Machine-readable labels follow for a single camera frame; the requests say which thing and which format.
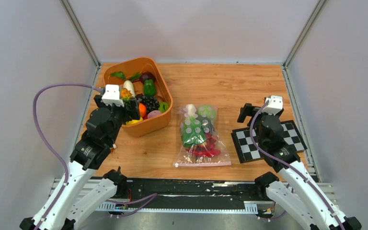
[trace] plastic bag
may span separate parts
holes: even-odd
[[[214,127],[215,107],[188,104],[179,109],[181,149],[174,166],[231,165],[229,152]]]

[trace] wooden table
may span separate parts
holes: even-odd
[[[104,73],[114,64],[103,63],[97,87],[104,86]],[[239,109],[245,103],[260,106],[264,97],[269,95],[283,97],[284,113],[280,117],[281,121],[294,119],[279,65],[160,63],[158,66],[174,100],[170,124],[139,138],[130,137],[121,129],[116,139],[117,149],[102,163],[96,175],[102,176],[118,166],[121,166],[125,176],[142,178],[245,181],[254,180],[267,171],[274,172],[263,160],[240,164],[230,134],[233,129],[246,127],[248,120],[243,124],[236,122]],[[175,113],[179,106],[188,103],[213,104],[218,107],[215,125],[220,140],[230,152],[231,166],[173,166],[181,146],[179,121]],[[95,102],[91,100],[88,114],[96,108]],[[300,157],[305,162],[303,153]]]

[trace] orange plastic bin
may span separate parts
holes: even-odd
[[[121,62],[111,66],[105,71],[103,75],[105,84],[115,84],[122,85],[124,80],[111,77],[111,73],[121,71],[125,74],[128,80],[133,74],[137,72],[150,72],[156,77],[156,90],[157,95],[163,98],[163,101],[169,104],[169,109],[159,116],[146,119],[144,121],[138,122],[133,125],[122,125],[123,130],[125,130],[129,135],[133,137],[140,137],[147,133],[156,131],[158,129],[168,126],[171,120],[171,111],[173,106],[173,98],[167,88],[166,82],[161,75],[159,68],[157,68],[156,62],[149,57],[138,57],[129,61]],[[139,82],[134,82],[135,94],[143,93],[143,84]]]

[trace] white wall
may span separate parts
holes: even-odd
[[[328,1],[290,71],[320,177],[368,229],[368,1]]]
[[[100,61],[282,62],[317,0],[70,0]]]
[[[62,174],[34,127],[35,93],[56,82],[91,83],[94,69],[60,1],[0,0],[0,230],[19,229]],[[88,94],[67,87],[38,101],[42,130],[63,157],[70,155]]]

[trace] chessboard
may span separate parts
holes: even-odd
[[[299,133],[296,124],[293,120],[281,122],[283,127],[283,137],[284,140],[289,144],[296,152],[302,152],[307,149],[304,140]],[[256,133],[252,130],[252,135],[254,140],[257,142]],[[232,130],[232,139],[235,144],[236,152],[238,153],[238,158],[241,163],[246,163],[250,161],[257,161],[263,159],[263,154],[261,154],[256,146],[252,143],[250,137],[250,127],[240,128]]]

